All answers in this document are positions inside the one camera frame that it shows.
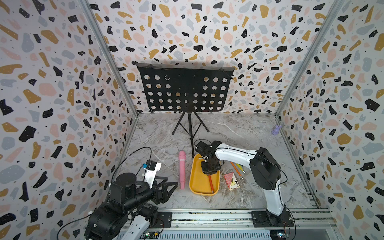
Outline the yellow plastic storage tray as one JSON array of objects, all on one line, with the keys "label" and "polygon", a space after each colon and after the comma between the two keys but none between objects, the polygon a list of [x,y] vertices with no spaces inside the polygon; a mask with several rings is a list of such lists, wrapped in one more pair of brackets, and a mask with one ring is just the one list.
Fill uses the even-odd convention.
[{"label": "yellow plastic storage tray", "polygon": [[211,175],[215,189],[214,194],[212,194],[210,189],[209,178],[202,171],[201,162],[203,161],[204,160],[200,154],[195,155],[191,169],[189,187],[194,194],[203,196],[213,196],[217,194],[220,189],[221,172],[217,171],[216,174]]}]

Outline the yellow-sleeved hex key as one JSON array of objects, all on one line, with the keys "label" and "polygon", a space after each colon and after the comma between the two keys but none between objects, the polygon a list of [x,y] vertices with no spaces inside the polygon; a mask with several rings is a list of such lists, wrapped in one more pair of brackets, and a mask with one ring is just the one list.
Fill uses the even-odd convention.
[{"label": "yellow-sleeved hex key", "polygon": [[246,173],[241,165],[239,165],[239,164],[236,164],[236,165],[244,174]]}]

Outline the red-sleeved hex key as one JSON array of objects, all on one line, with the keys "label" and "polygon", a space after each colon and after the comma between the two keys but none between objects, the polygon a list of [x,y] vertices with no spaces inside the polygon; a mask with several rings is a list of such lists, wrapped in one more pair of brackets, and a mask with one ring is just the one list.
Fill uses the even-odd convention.
[{"label": "red-sleeved hex key", "polygon": [[211,193],[214,194],[215,189],[214,189],[214,185],[213,185],[213,181],[212,181],[211,175],[208,175],[208,178],[209,178]]}]

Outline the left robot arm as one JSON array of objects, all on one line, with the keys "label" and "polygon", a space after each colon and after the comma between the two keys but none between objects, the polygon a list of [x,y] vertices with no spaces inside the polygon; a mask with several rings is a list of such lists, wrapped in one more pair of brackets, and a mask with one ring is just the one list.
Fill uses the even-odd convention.
[{"label": "left robot arm", "polygon": [[85,231],[87,240],[113,240],[131,217],[132,222],[124,235],[125,240],[138,240],[149,227],[165,222],[158,216],[158,204],[166,203],[179,183],[168,182],[167,177],[156,177],[160,183],[150,188],[138,181],[133,173],[124,173],[110,186],[106,201],[91,215]]}]

